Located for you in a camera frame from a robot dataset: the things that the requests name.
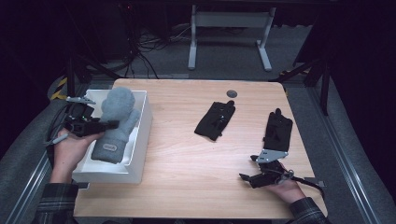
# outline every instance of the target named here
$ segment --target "white label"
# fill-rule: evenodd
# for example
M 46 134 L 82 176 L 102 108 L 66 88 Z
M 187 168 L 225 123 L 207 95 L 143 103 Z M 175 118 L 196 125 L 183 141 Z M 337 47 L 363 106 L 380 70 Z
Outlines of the white label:
M 114 145 L 110 145 L 110 144 L 104 144 L 103 149 L 109 150 L 109 151 L 115 151 L 115 150 L 117 150 L 117 147 Z

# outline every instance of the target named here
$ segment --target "hand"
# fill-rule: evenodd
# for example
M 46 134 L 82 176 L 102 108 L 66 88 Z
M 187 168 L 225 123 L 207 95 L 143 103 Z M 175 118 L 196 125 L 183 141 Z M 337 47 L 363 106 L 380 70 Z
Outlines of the hand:
M 66 139 L 54 146 L 54 167 L 50 183 L 71 183 L 72 173 L 78 163 L 84 158 L 88 146 L 104 133 L 77 137 L 66 129 L 58 132 L 58 136 L 67 133 Z
M 306 197 L 303 191 L 300 189 L 300 186 L 298 186 L 297 182 L 290 179 L 285 180 L 278 185 L 265 186 L 265 188 L 272 191 L 285 203 L 294 203 Z

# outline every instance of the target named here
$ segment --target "black fingerless glove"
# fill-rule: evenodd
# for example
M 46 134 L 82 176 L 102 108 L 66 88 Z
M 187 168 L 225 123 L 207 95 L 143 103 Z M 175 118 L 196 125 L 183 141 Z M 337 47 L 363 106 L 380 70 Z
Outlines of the black fingerless glove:
M 229 101 L 227 104 L 214 102 L 198 123 L 194 132 L 216 141 L 233 116 L 235 111 L 235 106 L 233 105 L 233 101 Z
M 293 121 L 283 117 L 279 108 L 276 112 L 271 112 L 268 118 L 264 141 L 265 149 L 277 151 L 289 151 L 290 135 Z

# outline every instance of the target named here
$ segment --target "sleeve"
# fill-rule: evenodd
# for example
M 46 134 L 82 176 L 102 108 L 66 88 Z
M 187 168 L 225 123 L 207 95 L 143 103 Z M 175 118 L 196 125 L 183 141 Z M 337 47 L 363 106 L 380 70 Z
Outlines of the sleeve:
M 47 184 L 32 223 L 77 223 L 73 218 L 77 194 L 77 185 Z
M 298 224 L 330 224 L 331 222 L 323 215 L 312 198 L 303 198 L 290 205 L 294 222 Z

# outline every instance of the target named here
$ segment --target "wooden table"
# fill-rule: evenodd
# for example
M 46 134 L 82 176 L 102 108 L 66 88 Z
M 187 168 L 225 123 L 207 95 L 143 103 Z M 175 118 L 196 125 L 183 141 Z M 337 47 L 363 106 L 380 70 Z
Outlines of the wooden table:
M 147 91 L 153 113 L 142 183 L 97 184 L 78 193 L 76 217 L 289 218 L 288 206 L 239 173 L 256 175 L 270 112 L 294 121 L 278 83 L 215 80 L 118 79 L 114 87 Z M 235 113 L 216 142 L 194 133 L 213 102 L 237 91 Z M 314 177 L 297 125 L 289 156 L 280 160 L 296 176 Z M 301 185 L 327 215 L 320 193 Z

